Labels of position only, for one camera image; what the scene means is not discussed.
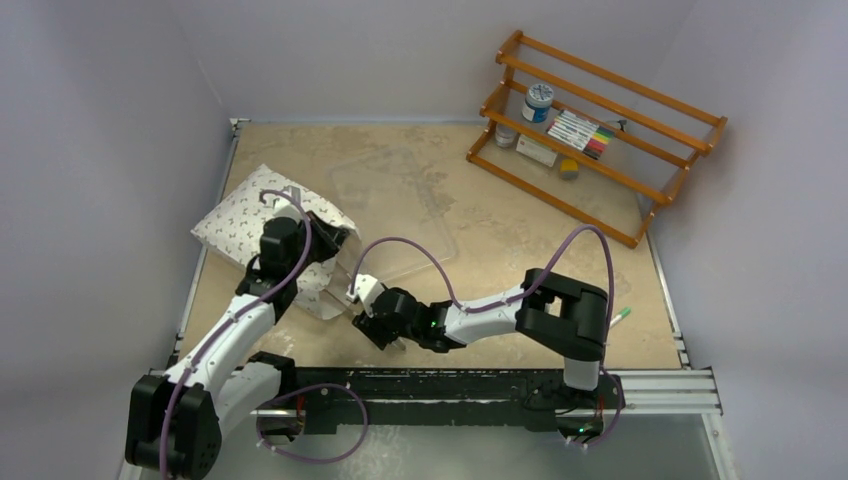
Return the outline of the metal tongs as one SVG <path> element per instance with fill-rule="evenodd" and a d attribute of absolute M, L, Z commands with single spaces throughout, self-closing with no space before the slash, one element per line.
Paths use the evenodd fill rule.
<path fill-rule="evenodd" d="M 397 349 L 399 351 L 405 351 L 406 345 L 401 339 L 396 339 L 388 344 L 389 347 Z"/>

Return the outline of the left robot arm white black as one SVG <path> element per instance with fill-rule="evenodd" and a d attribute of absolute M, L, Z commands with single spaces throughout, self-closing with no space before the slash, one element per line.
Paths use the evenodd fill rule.
<path fill-rule="evenodd" d="M 213 329 L 163 374 L 146 374 L 130 395 L 124 458 L 165 479 L 202 479 L 225 436 L 257 403 L 284 409 L 298 382 L 292 360 L 240 362 L 292 305 L 312 264 L 334 259 L 351 231 L 314 213 L 265 222 L 230 304 Z"/>

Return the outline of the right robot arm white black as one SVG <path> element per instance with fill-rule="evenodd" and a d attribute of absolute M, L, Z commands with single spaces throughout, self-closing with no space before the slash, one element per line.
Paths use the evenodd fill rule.
<path fill-rule="evenodd" d="M 452 301 L 425 304 L 363 274 L 346 295 L 362 307 L 354 326 L 379 349 L 407 339 L 447 353 L 481 339 L 520 333 L 563 357 L 561 392 L 569 404 L 584 407 L 600 394 L 610 308 L 608 293 L 599 287 L 534 268 L 521 284 L 462 306 Z"/>

